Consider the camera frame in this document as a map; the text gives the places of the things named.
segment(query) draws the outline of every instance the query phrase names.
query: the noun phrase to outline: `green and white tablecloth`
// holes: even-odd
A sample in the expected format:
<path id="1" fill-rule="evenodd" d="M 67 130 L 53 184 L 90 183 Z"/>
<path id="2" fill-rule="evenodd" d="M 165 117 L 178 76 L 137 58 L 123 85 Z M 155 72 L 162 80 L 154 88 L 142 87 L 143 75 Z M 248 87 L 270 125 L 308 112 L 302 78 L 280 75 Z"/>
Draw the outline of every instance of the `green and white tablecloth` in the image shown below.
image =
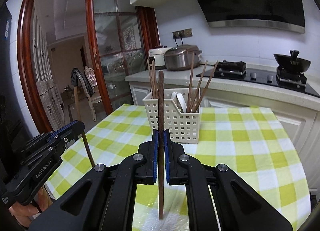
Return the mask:
<path id="1" fill-rule="evenodd" d="M 268 108 L 202 108 L 199 143 L 184 144 L 203 164 L 227 164 L 282 213 L 296 230 L 310 214 L 306 176 L 281 123 Z M 87 133 L 96 163 L 120 163 L 151 140 L 144 106 L 122 105 Z M 47 181 L 58 198 L 91 165 L 82 139 L 62 156 Z M 138 185 L 132 230 L 188 230 L 185 186 L 165 184 L 164 220 L 158 219 L 157 185 Z"/>

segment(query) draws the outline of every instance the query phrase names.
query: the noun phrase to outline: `white countertop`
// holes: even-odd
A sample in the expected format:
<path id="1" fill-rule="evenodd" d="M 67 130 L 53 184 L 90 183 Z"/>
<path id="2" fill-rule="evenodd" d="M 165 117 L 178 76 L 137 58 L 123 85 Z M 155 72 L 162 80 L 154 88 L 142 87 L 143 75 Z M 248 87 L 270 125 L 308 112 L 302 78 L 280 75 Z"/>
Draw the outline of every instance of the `white countertop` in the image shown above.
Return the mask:
<path id="1" fill-rule="evenodd" d="M 194 69 L 192 86 L 196 87 L 199 82 L 199 77 L 196 75 L 200 74 L 203 70 L 203 65 Z M 171 85 L 182 85 L 189 86 L 190 70 L 187 71 L 164 71 L 164 84 Z M 203 78 L 201 88 L 204 88 L 209 78 Z M 143 71 L 130 76 L 125 77 L 126 81 L 130 82 L 150 82 L 149 72 Z M 308 83 L 320 93 L 320 80 L 317 78 L 310 79 L 308 77 Z M 235 92 L 255 97 L 263 97 L 272 100 L 277 100 L 285 103 L 303 106 L 316 111 L 320 111 L 320 98 L 311 95 L 303 94 L 293 90 L 278 88 L 274 86 L 262 85 L 257 83 L 228 80 L 220 78 L 212 78 L 209 89 L 216 89 L 222 91 Z"/>

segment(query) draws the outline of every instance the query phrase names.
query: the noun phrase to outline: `utensil basket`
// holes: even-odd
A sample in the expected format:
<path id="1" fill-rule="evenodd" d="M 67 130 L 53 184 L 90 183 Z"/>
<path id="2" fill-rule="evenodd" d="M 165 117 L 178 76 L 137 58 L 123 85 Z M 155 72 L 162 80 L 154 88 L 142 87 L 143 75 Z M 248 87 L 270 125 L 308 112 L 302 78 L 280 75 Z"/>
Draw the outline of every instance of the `utensil basket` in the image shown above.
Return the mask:
<path id="1" fill-rule="evenodd" d="M 171 99 L 173 92 L 181 93 L 187 104 L 188 88 L 183 89 L 164 89 L 164 129 L 170 130 L 171 140 L 177 143 L 197 144 L 199 141 L 200 129 L 200 106 L 196 113 L 183 113 L 181 107 Z M 191 96 L 193 96 L 196 88 L 192 88 Z M 197 93 L 196 101 L 200 98 L 200 89 Z M 151 129 L 158 129 L 158 99 L 152 99 L 152 92 L 144 99 L 148 120 Z"/>

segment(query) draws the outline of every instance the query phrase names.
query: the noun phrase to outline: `human hand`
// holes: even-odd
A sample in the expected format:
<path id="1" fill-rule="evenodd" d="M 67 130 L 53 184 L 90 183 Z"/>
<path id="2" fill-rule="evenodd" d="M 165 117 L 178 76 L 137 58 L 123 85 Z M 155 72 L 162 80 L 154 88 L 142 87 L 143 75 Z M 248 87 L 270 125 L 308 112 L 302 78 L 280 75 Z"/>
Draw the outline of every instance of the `human hand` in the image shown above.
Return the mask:
<path id="1" fill-rule="evenodd" d="M 38 205 L 42 211 L 45 211 L 50 205 L 52 205 L 50 196 L 43 186 L 38 191 Z M 9 208 L 9 211 L 24 227 L 29 227 L 31 223 L 30 217 L 39 213 L 36 207 L 32 205 L 22 206 L 18 202 L 13 204 L 12 207 Z"/>

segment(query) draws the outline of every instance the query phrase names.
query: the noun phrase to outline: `dark clothing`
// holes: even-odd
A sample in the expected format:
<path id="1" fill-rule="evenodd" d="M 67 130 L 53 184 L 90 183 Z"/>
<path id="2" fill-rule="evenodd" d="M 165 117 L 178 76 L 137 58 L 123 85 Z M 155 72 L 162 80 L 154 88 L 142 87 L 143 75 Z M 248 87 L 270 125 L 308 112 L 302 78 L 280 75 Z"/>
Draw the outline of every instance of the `dark clothing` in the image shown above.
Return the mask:
<path id="1" fill-rule="evenodd" d="M 82 72 L 77 69 L 77 68 L 74 68 L 71 72 L 71 84 L 74 86 L 74 87 L 78 87 L 79 86 L 79 81 L 78 81 L 78 76 L 77 76 L 77 73 L 76 72 L 79 72 L 79 74 L 82 76 L 83 78 L 83 81 L 84 81 L 84 84 L 85 84 L 85 87 L 90 95 L 90 97 L 92 97 L 92 95 L 94 94 L 94 91 L 87 79 L 87 77 L 85 77 Z"/>

